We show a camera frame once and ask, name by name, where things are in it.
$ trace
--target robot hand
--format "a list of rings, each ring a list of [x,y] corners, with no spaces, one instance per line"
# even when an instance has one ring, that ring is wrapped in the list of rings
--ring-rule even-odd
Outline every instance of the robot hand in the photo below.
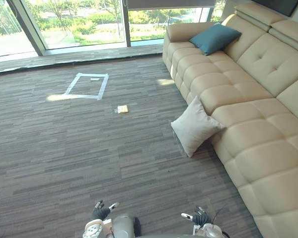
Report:
[[[222,231],[219,226],[213,223],[214,219],[212,221],[202,207],[196,206],[194,211],[196,214],[193,216],[186,213],[182,213],[181,216],[195,224],[194,227],[197,227],[196,234],[198,234],[198,236],[224,238],[225,235],[225,237],[229,238],[229,235],[226,232]]]
[[[95,204],[91,215],[92,221],[86,224],[83,238],[103,238],[112,233],[111,219],[106,221],[105,219],[112,210],[118,207],[119,203],[116,202],[107,208],[103,208],[104,205],[103,200]]]

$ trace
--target teal pillow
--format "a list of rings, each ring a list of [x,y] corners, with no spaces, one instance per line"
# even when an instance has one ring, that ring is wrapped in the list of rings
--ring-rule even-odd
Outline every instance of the teal pillow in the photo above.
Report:
[[[208,56],[224,48],[240,35],[241,33],[239,31],[217,23],[191,38],[190,42]]]

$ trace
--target window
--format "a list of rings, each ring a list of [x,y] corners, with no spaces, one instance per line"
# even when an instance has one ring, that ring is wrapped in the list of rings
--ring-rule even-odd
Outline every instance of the window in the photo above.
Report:
[[[221,21],[226,0],[216,0],[211,21]]]
[[[124,41],[119,0],[26,2],[48,49]]]
[[[0,0],[0,56],[34,52],[6,0]]]
[[[210,8],[129,11],[131,41],[162,39],[167,25],[206,22]]]

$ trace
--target beige leather sofa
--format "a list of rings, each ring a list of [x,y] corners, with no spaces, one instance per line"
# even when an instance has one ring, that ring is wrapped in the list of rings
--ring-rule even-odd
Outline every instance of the beige leather sofa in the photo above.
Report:
[[[163,61],[189,104],[227,126],[211,142],[265,238],[298,238],[298,23],[255,3],[223,25],[242,33],[204,56],[188,40],[213,23],[168,26]]]

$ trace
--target television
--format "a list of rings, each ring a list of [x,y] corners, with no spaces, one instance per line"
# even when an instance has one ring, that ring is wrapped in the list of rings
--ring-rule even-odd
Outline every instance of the television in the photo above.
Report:
[[[253,0],[253,1],[263,6],[266,6],[272,10],[278,11],[286,16],[291,16],[296,6],[298,5],[298,0]]]

